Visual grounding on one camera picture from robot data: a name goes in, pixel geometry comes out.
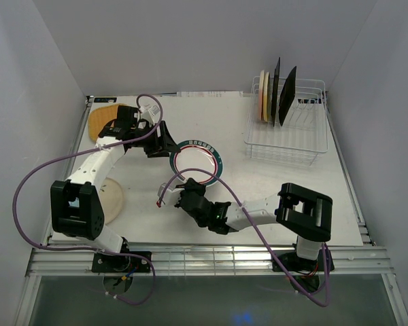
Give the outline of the green rimmed white plate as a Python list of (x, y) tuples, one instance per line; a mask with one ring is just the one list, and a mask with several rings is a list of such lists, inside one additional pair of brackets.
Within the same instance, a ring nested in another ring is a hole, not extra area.
[(171, 153), (169, 156), (169, 164), (174, 174), (189, 168), (206, 170), (211, 173), (210, 176), (197, 170), (189, 170), (177, 176), (179, 181), (186, 182), (187, 179), (193, 178), (197, 183), (206, 187), (218, 182), (214, 176), (222, 175), (224, 165), (221, 155), (214, 146), (196, 139), (182, 141), (177, 146), (180, 152)]

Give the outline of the pink cream round plate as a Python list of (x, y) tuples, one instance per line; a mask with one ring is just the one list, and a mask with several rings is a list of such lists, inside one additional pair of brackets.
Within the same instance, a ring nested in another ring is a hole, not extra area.
[(258, 85), (258, 117), (260, 121), (264, 121), (264, 117), (263, 117), (264, 80), (265, 80), (265, 70), (262, 70), (259, 75), (259, 85)]

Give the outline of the yellow cream round plate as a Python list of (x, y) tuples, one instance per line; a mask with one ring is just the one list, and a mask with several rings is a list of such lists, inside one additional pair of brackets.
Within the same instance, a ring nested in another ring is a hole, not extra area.
[(265, 80), (264, 80), (264, 87), (263, 87), (263, 117), (264, 117), (265, 122), (269, 121), (269, 113), (268, 113), (269, 83), (270, 83), (270, 75), (269, 75), (269, 72), (266, 72)]

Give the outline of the cream floral square plate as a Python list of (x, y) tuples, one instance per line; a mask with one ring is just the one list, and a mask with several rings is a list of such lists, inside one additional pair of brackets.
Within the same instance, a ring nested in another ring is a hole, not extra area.
[(272, 125), (275, 125), (276, 113), (277, 113), (277, 99), (278, 99), (278, 85), (279, 85), (279, 71), (280, 71), (281, 58), (278, 58), (277, 64), (274, 70), (272, 98), (271, 98), (271, 121)]

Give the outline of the black floral square plate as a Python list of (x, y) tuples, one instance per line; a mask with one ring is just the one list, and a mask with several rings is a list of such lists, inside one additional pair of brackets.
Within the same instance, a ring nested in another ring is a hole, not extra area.
[(286, 78), (282, 92), (280, 94), (279, 111), (278, 111), (278, 118), (279, 118), (280, 126), (283, 126), (286, 116), (288, 114), (288, 110), (290, 106), (292, 105), (292, 102), (295, 98), (296, 69), (297, 69), (297, 66), (292, 68), (291, 72)]

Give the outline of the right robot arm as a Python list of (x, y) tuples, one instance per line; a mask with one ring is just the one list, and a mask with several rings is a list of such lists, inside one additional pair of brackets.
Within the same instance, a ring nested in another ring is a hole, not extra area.
[(190, 178), (175, 187), (180, 199), (175, 204), (201, 228), (227, 235), (256, 225), (278, 223), (296, 234), (295, 265), (308, 270), (318, 262), (322, 245), (331, 238), (333, 200), (331, 197), (294, 183), (262, 200), (238, 204), (211, 202), (205, 186)]

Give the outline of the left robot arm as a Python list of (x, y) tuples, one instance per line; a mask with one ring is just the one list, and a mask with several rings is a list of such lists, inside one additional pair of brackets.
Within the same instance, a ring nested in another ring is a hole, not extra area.
[(107, 263), (115, 271), (126, 270), (131, 256), (122, 249), (123, 237), (105, 225), (99, 191), (130, 148), (142, 148), (148, 158), (179, 152), (162, 116), (158, 105), (148, 109), (119, 106), (116, 118), (101, 129), (94, 152), (66, 180), (55, 181), (50, 188), (53, 230), (109, 252)]

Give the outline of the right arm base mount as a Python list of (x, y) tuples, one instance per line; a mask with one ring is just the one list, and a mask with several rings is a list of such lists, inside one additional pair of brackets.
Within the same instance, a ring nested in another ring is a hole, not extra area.
[[(308, 260), (304, 258), (300, 258), (296, 255), (295, 251), (283, 251), (278, 253), (274, 251), (277, 255), (278, 259), (281, 261), (282, 265), (287, 269), (289, 272), (300, 272), (301, 274), (309, 274), (311, 272), (324, 272), (324, 268), (326, 267), (323, 260), (323, 254), (320, 250), (317, 260)], [(335, 265), (333, 262), (330, 253), (326, 251), (326, 265), (330, 264), (329, 272), (335, 270)], [(276, 263), (276, 261), (271, 258), (272, 262), (272, 271), (274, 272), (282, 272), (283, 270), (280, 266)]]

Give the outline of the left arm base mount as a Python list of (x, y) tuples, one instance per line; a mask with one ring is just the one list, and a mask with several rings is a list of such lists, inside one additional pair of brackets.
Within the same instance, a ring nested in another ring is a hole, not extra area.
[(150, 272), (150, 265), (144, 259), (151, 260), (151, 251), (131, 251), (134, 255), (142, 256), (138, 257), (123, 257), (117, 255), (105, 255), (101, 253), (95, 253), (92, 261), (91, 272), (94, 273), (125, 273), (134, 270), (138, 273)]

